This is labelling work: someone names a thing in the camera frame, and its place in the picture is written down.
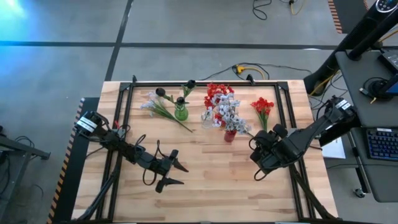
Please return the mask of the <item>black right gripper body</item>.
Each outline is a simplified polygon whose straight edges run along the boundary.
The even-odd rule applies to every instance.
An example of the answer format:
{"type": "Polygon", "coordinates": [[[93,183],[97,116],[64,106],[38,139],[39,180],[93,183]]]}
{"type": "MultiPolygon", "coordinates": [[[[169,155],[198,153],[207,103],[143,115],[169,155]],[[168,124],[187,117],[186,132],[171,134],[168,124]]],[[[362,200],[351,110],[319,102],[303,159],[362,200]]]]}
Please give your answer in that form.
{"type": "Polygon", "coordinates": [[[287,136],[278,140],[277,136],[259,138],[259,170],[271,173],[287,167],[300,159],[300,138],[287,136]]]}

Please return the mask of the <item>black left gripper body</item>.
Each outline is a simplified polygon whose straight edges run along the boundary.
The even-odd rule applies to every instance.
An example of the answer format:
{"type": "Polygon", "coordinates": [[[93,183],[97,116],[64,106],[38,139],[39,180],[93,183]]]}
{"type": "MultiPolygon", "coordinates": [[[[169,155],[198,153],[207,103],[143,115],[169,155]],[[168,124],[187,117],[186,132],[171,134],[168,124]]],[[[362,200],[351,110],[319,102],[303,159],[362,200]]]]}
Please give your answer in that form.
{"type": "Polygon", "coordinates": [[[149,170],[168,179],[171,166],[174,164],[174,152],[161,159],[156,158],[148,152],[144,152],[140,156],[137,156],[136,163],[144,169],[144,174],[149,170]]]}

